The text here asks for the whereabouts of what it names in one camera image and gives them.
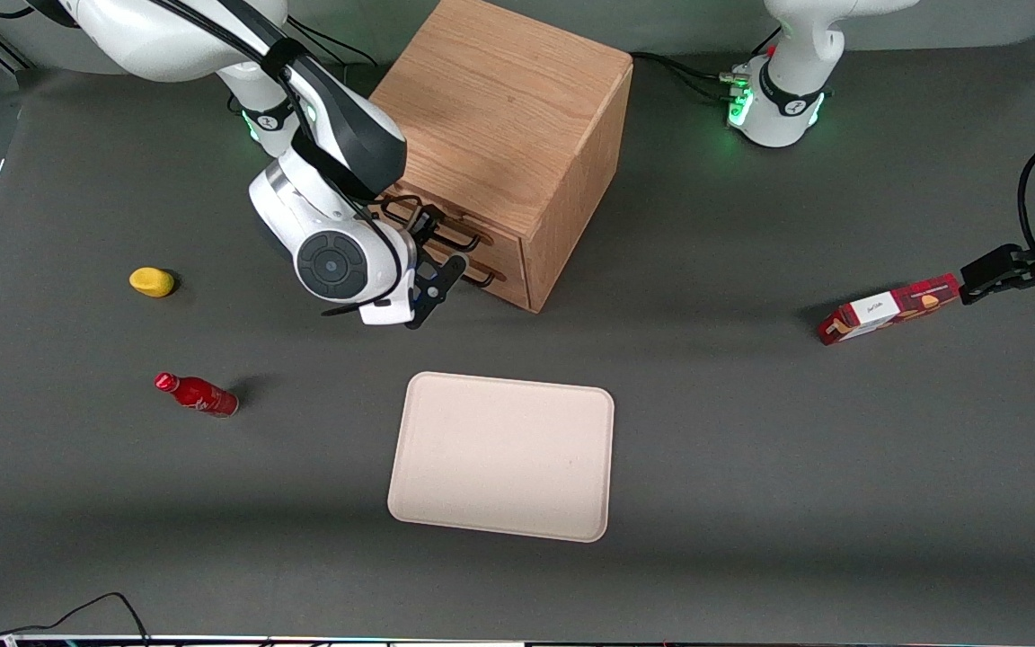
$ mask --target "white robotic arm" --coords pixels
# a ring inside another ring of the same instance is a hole
[[[765,0],[780,21],[781,36],[772,57],[759,54],[734,66],[747,75],[728,123],[757,144],[789,146],[817,121],[829,75],[846,52],[837,21],[889,13],[920,0]]]
[[[465,258],[437,265],[420,249],[422,238],[415,241],[419,230],[400,232],[362,204],[405,172],[402,131],[283,33],[276,25],[287,18],[287,1],[58,2],[137,77],[180,82],[216,72],[230,87],[275,156],[252,181],[250,200],[290,251],[303,287],[346,303],[330,315],[358,310],[367,324],[416,327],[444,300]],[[41,11],[50,16],[50,7]],[[416,275],[419,256],[440,275]]]

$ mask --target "wooden box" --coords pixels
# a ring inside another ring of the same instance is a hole
[[[442,0],[372,95],[410,151],[387,195],[417,195],[481,234],[469,277],[493,273],[485,290],[541,311],[613,179],[631,72],[624,52]]]

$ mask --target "wall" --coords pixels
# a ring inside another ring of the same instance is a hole
[[[0,0],[9,10],[23,0]],[[776,26],[760,0],[494,0],[548,24],[622,50],[747,51]],[[290,0],[306,24],[393,60],[436,0]],[[850,49],[908,50],[1008,45],[1035,36],[1035,0],[923,0],[887,17],[847,21]],[[1,21],[3,33],[38,65],[118,68],[82,32],[34,16]]]

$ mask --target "red aluminum bottle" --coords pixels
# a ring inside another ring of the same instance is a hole
[[[215,418],[229,418],[238,411],[238,398],[233,392],[219,389],[204,378],[178,378],[170,373],[159,373],[154,385],[172,393],[178,405],[214,415]]]

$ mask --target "gray table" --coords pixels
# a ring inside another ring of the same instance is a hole
[[[28,79],[0,179],[0,629],[120,589],[156,634],[1035,644],[1035,291],[812,333],[1017,240],[1035,41],[850,54],[833,85],[768,151],[639,65],[546,311],[467,288],[409,331],[317,316],[217,82]],[[136,295],[140,265],[185,290]],[[160,370],[245,409],[181,410]],[[615,394],[603,539],[392,520],[418,372]]]

